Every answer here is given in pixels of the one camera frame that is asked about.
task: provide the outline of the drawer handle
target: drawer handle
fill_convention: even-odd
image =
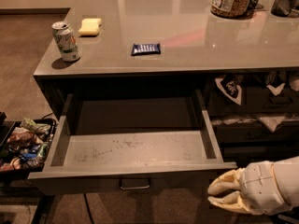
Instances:
[[[120,181],[120,189],[121,190],[138,190],[138,189],[149,189],[150,188],[150,180],[148,179],[148,184],[144,186],[136,186],[136,187],[124,187],[122,183],[122,179]]]
[[[269,97],[271,105],[290,105],[293,100],[291,97]]]

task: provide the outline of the glass jar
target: glass jar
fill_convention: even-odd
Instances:
[[[275,0],[271,13],[280,17],[288,17],[291,15],[293,8],[299,8],[299,0]]]
[[[211,12],[225,18],[235,18],[245,14],[250,0],[212,0]]]

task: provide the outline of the floor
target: floor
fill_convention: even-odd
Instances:
[[[40,119],[51,113],[32,74],[51,41],[51,25],[64,14],[0,15],[0,111],[7,120]],[[11,185],[26,187],[26,180]],[[208,180],[197,189],[116,191],[57,195],[39,223],[272,223],[268,217],[236,215],[211,207]],[[38,199],[0,196],[0,224],[31,223]]]

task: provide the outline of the blue package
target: blue package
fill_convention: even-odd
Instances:
[[[35,158],[36,154],[35,153],[23,153],[21,154],[21,160],[22,161],[28,161],[32,158]]]
[[[133,44],[131,56],[161,54],[160,43],[158,44]]]

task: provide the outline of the cluttered box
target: cluttered box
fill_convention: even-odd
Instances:
[[[0,124],[0,181],[25,179],[31,172],[42,171],[55,134],[55,119],[14,122],[5,118]]]

